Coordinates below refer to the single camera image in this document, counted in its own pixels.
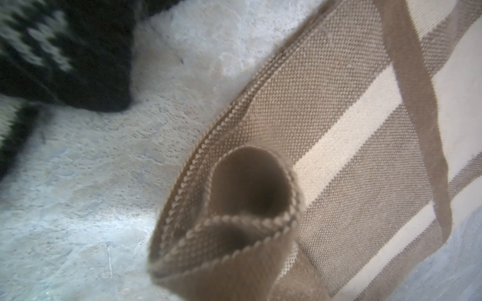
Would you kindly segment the brown beige plaid scarf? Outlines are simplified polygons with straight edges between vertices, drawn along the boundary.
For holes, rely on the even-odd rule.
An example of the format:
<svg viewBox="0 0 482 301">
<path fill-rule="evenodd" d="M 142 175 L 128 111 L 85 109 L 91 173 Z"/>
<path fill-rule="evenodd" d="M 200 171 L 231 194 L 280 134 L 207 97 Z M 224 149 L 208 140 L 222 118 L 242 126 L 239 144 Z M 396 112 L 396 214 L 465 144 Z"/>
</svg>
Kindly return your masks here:
<svg viewBox="0 0 482 301">
<path fill-rule="evenodd" d="M 384 300 L 481 207 L 481 2 L 324 1 L 205 133 L 153 232 L 184 300 Z"/>
</svg>

